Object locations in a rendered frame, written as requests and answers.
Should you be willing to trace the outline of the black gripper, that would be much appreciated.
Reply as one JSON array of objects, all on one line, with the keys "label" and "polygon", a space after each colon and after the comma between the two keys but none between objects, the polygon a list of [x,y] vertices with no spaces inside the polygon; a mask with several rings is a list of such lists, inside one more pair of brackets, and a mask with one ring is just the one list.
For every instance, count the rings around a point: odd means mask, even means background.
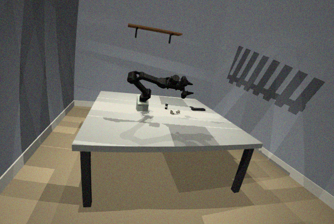
[{"label": "black gripper", "polygon": [[[179,84],[180,84],[179,82],[176,84],[176,88],[175,88],[175,90],[183,91],[183,92],[181,93],[181,98],[182,98],[182,99],[185,99],[187,95],[191,95],[191,94],[193,94],[193,92],[185,91],[185,87],[184,87],[184,88],[180,88],[180,87],[178,86]],[[192,84],[191,82],[188,81],[188,85],[193,85],[193,84]]]}]

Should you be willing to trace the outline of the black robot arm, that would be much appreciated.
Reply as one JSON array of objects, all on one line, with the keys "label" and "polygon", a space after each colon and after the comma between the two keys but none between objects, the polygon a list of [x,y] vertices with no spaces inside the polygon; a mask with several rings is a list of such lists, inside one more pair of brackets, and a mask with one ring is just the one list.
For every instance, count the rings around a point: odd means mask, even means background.
[{"label": "black robot arm", "polygon": [[[139,77],[137,77],[137,74]],[[175,89],[176,84],[179,82],[180,84],[178,85],[180,88],[184,88],[185,86],[188,85],[188,80],[186,80],[186,77],[182,77],[182,80],[180,80],[180,77],[178,75],[173,75],[171,77],[166,77],[166,78],[157,78],[151,75],[148,75],[144,72],[130,72],[128,73],[127,81],[131,84],[134,84],[142,93],[139,96],[139,101],[140,102],[145,102],[151,98],[151,90],[146,89],[143,84],[139,80],[146,80],[149,82],[152,82],[156,84],[160,88],[171,88]]]}]

